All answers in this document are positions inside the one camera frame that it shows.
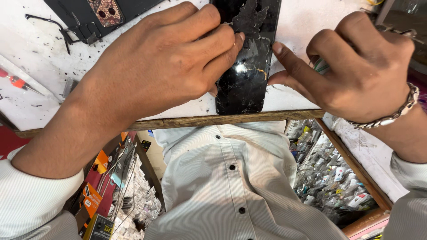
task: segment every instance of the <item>shirt cuff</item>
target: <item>shirt cuff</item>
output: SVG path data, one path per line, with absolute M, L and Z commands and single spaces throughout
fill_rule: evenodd
M 54 218 L 83 182 L 83 170 L 66 179 L 44 179 L 14 168 L 10 159 L 0 161 L 0 236 L 18 237 Z
M 393 152 L 390 169 L 407 190 L 427 191 L 427 164 L 407 162 Z

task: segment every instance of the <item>shirt placket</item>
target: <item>shirt placket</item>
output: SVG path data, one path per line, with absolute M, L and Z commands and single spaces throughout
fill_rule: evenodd
M 245 188 L 241 174 L 241 160 L 236 158 L 229 140 L 225 139 L 216 126 L 207 131 L 214 137 L 221 148 L 224 171 L 227 176 L 231 199 L 236 217 L 236 233 L 239 240 L 255 240 L 255 230 L 249 215 L 245 199 Z

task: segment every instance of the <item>striped shirt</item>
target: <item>striped shirt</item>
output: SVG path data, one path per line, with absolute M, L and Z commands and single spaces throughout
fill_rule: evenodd
M 284 127 L 282 121 L 154 130 L 167 164 L 167 212 L 145 239 L 347 239 L 293 192 L 296 164 Z M 395 203 L 383 239 L 425 239 L 427 164 L 393 154 L 390 166 L 411 192 Z M 41 179 L 0 161 L 0 239 L 80 239 L 73 216 L 58 206 L 81 182 L 82 172 Z

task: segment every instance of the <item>smartphone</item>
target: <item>smartphone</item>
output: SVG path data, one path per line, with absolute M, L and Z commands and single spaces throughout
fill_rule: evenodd
M 263 109 L 281 0 L 211 0 L 221 23 L 245 33 L 234 65 L 216 82 L 219 115 L 257 113 Z

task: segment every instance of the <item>sleeve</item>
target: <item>sleeve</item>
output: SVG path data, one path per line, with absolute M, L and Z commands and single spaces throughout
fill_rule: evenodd
M 390 168 L 410 192 L 393 206 L 384 240 L 425 239 L 427 236 L 427 164 L 410 163 L 392 154 Z
M 83 170 L 67 179 L 44 179 L 0 161 L 0 238 L 11 239 L 39 228 L 59 214 L 83 182 Z

